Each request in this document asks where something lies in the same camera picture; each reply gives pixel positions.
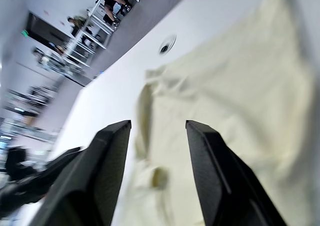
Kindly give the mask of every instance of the cream fabric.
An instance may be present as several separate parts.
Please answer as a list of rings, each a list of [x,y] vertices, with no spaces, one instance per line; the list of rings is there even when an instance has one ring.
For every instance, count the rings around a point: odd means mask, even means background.
[[[143,160],[135,166],[121,225],[204,225],[187,119],[222,135],[289,225],[311,225],[309,173],[300,155],[314,90],[286,0],[265,0],[221,37],[147,72],[136,139]],[[168,171],[165,190],[134,186],[146,161]]]

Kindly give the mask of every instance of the seated person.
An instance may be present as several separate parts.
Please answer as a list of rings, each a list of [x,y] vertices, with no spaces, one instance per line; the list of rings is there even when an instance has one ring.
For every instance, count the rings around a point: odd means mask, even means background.
[[[74,25],[74,28],[80,30],[84,26],[86,19],[80,16],[75,16],[74,18],[68,17],[68,22],[72,23]],[[92,31],[89,30],[88,27],[85,28],[85,31],[92,35]],[[82,44],[85,44],[86,39],[88,39],[90,42],[93,42],[92,39],[84,35],[81,39]]]
[[[104,0],[104,10],[107,16],[111,19],[114,24],[114,27],[119,26],[119,21],[115,19],[113,15],[113,8],[115,3],[118,2],[120,5],[123,5],[127,12],[131,10],[131,5],[125,0]]]

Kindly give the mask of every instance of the gray floor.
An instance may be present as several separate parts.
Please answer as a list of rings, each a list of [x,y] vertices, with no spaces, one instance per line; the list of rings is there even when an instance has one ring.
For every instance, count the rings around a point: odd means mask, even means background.
[[[122,19],[108,48],[96,54],[91,68],[86,72],[87,76],[93,78],[99,75],[100,71],[110,67],[141,40],[179,1],[140,0],[140,3],[135,4]],[[81,88],[70,80],[64,80],[56,98],[37,119],[35,126],[46,130],[62,127]]]
[[[92,61],[88,76],[104,71],[141,40],[180,0],[141,0],[123,18],[106,50]]]

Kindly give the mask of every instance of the white tabletop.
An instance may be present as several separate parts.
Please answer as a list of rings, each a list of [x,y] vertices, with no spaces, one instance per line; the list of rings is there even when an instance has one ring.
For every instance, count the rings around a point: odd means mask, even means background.
[[[145,84],[145,71],[171,62],[221,34],[260,2],[261,0],[183,0],[130,51],[81,90],[51,157],[73,147],[87,147],[102,128],[131,119],[132,131],[118,200],[120,202],[134,158],[136,102]],[[176,35],[174,47],[166,55],[159,55],[160,45],[172,34]],[[24,207],[23,225],[27,225],[36,208],[37,205]]]

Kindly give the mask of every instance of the dark doorway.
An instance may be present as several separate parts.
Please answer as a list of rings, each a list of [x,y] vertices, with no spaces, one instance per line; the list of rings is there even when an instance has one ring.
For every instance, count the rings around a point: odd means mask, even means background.
[[[57,28],[43,21],[36,15],[29,13],[26,25],[28,36],[54,50],[57,46],[63,46],[70,37]]]

